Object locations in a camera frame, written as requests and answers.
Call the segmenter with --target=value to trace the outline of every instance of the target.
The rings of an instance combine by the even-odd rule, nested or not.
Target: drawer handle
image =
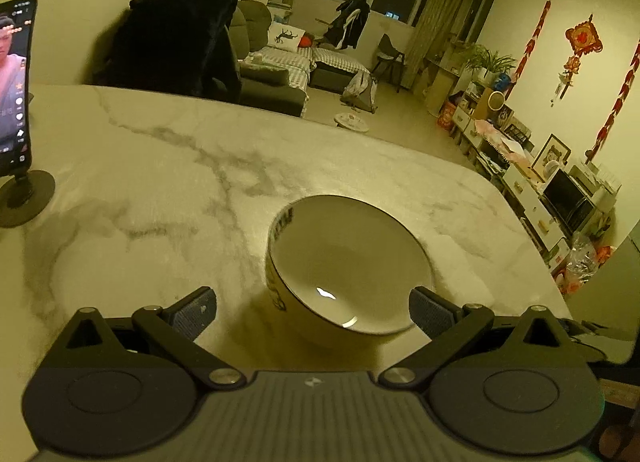
[[[544,223],[544,221],[538,220],[538,227],[545,235],[549,234],[549,228],[546,227],[546,224]]]

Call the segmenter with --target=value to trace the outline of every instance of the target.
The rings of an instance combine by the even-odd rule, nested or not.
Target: picture frame
[[[541,179],[545,179],[545,166],[549,161],[558,161],[560,165],[565,165],[566,160],[571,155],[571,150],[567,145],[562,143],[555,135],[551,134],[546,140],[545,146],[533,162],[531,169],[535,171]]]
[[[513,109],[506,104],[503,105],[500,110],[498,110],[497,114],[494,116],[494,119],[500,130],[504,130],[506,128],[507,123],[511,119],[511,116],[513,116]]]
[[[531,130],[512,112],[506,123],[500,128],[503,134],[517,141],[520,146],[524,147],[531,137]]]

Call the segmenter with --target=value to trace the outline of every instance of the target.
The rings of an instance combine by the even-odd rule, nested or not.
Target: person on screen
[[[13,141],[17,132],[18,98],[24,102],[26,59],[9,54],[14,38],[15,23],[6,15],[0,15],[0,149]]]

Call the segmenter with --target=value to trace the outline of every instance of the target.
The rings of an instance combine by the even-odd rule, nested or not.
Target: green plant
[[[511,55],[499,56],[498,51],[486,53],[486,64],[483,66],[489,72],[508,72],[516,64],[516,59]]]
[[[485,68],[489,72],[508,72],[516,64],[511,55],[498,55],[498,51],[491,52],[481,44],[474,44],[468,51],[465,68],[476,71]]]
[[[484,67],[486,62],[486,55],[489,53],[485,46],[481,46],[480,44],[473,44],[471,47],[465,51],[465,68],[475,72],[476,70]]]

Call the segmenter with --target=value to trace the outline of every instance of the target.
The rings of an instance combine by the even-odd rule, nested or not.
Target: chinese knot decoration
[[[558,88],[556,88],[555,97],[551,100],[551,106],[553,106],[556,99],[558,99],[558,94],[560,94],[561,90],[562,94],[560,94],[560,99],[564,97],[567,89],[572,86],[571,79],[574,74],[578,74],[580,58],[590,52],[600,52],[603,49],[602,42],[591,19],[593,19],[593,15],[591,15],[586,22],[578,24],[572,29],[567,29],[564,33],[564,36],[569,40],[574,50],[574,55],[570,56],[564,64],[564,72],[558,75],[560,83],[558,84]]]
[[[638,41],[638,46],[636,47],[636,54],[634,54],[633,59],[631,60],[631,65],[629,65],[629,71],[626,73],[625,81],[622,84],[622,88],[620,89],[620,94],[618,94],[618,98],[616,99],[615,105],[613,105],[613,110],[609,114],[607,118],[607,122],[604,123],[604,126],[598,132],[598,137],[596,138],[596,143],[594,144],[591,150],[587,150],[584,155],[587,157],[587,163],[593,161],[598,150],[606,141],[607,136],[609,135],[609,131],[613,126],[613,122],[616,119],[620,110],[622,110],[622,104],[625,102],[626,96],[629,94],[629,90],[631,89],[631,84],[634,82],[634,76],[640,67],[640,41]]]
[[[524,66],[527,65],[527,60],[531,57],[531,53],[533,52],[533,49],[536,47],[536,42],[538,41],[538,37],[540,36],[540,31],[542,31],[542,26],[545,23],[546,14],[549,13],[550,9],[551,9],[551,0],[547,0],[545,4],[545,8],[542,10],[542,15],[540,15],[540,21],[536,26],[536,30],[533,31],[533,36],[531,36],[531,39],[529,40],[529,43],[527,43],[527,47],[524,50],[524,56],[522,57],[520,64],[516,69],[516,72],[514,72],[513,75],[511,76],[511,84],[509,86],[509,89],[507,90],[507,93],[504,95],[505,99],[509,99],[509,94],[511,94],[513,87],[515,87],[516,83],[520,79],[520,76],[522,75],[522,71],[524,70]]]

